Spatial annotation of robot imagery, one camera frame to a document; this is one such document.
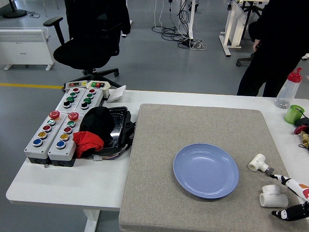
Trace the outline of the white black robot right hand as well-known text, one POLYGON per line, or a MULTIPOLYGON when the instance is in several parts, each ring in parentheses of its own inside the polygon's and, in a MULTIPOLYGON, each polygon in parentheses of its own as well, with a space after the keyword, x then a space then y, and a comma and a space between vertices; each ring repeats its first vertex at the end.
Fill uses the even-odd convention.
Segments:
POLYGON ((288 187, 295 195, 305 200, 301 204, 288 207, 281 211, 272 211, 271 214, 284 221, 296 221, 309 217, 309 187, 289 177, 270 174, 271 178, 275 178, 288 187))

